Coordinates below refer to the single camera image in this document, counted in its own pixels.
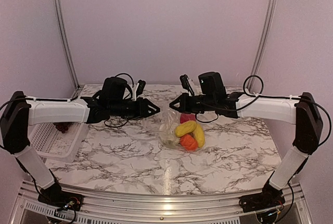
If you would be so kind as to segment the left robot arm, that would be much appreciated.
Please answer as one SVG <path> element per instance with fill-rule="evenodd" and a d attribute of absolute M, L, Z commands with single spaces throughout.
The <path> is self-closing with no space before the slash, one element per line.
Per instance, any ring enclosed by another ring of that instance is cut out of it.
<path fill-rule="evenodd" d="M 52 172 L 42 162 L 28 139 L 28 127 L 40 123 L 100 123 L 110 117 L 139 120 L 160 112 L 160 108 L 142 98 L 145 82 L 132 88 L 125 79 L 109 77 L 101 90 L 91 97 L 53 99 L 27 97 L 16 91 L 1 106 L 1 148 L 16 160 L 40 186 L 42 199 L 60 206 L 66 201 L 65 192 Z"/>

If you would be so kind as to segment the clear zip top bag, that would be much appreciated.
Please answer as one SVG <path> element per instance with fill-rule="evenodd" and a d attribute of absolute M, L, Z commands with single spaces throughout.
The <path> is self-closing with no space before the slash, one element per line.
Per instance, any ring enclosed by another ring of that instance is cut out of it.
<path fill-rule="evenodd" d="M 206 144 L 203 127 L 192 113 L 179 113 L 164 106 L 160 113 L 142 120 L 142 124 L 166 148 L 196 152 Z"/>

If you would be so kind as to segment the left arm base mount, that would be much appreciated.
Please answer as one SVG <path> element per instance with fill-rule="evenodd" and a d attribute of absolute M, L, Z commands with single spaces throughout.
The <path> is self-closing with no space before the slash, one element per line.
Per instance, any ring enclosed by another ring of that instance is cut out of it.
<path fill-rule="evenodd" d="M 66 191 L 48 193 L 43 191 L 38 196 L 38 201 L 47 205 L 57 207 L 58 211 L 79 211 L 83 202 L 83 195 Z"/>

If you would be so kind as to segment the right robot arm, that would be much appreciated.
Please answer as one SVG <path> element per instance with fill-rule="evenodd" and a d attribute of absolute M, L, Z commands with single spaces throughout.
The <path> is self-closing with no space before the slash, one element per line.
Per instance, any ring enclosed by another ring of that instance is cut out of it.
<path fill-rule="evenodd" d="M 271 206 L 290 179 L 299 173 L 308 158 L 323 144 L 320 141 L 323 120 L 319 113 L 322 107 L 308 92 L 300 96 L 267 96 L 261 92 L 250 94 L 246 91 L 228 94 L 218 72 L 203 73 L 198 79 L 202 93 L 195 95 L 188 76 L 180 77 L 186 92 L 169 104 L 171 109 L 195 115 L 214 111 L 218 116 L 228 118 L 254 117 L 295 125 L 292 147 L 258 195 L 258 203 L 262 207 Z"/>

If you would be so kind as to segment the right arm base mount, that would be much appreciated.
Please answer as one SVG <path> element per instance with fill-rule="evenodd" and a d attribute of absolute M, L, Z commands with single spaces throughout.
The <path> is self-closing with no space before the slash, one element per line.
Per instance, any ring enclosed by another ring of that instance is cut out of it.
<path fill-rule="evenodd" d="M 256 193 L 241 196 L 239 199 L 239 206 L 244 213 L 251 211 L 258 211 L 262 209 L 272 208 L 275 206 L 282 206 L 285 204 L 285 198 L 281 193 L 274 196 L 271 193 Z"/>

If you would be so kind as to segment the purple fake grape bunch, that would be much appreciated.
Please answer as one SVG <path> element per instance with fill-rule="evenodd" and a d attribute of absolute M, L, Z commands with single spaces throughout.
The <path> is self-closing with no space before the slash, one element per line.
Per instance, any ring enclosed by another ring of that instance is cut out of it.
<path fill-rule="evenodd" d="M 70 123 L 68 123 L 68 122 L 58 122 L 58 123 L 54 123 L 54 126 L 61 133 L 66 133 L 69 130 Z"/>

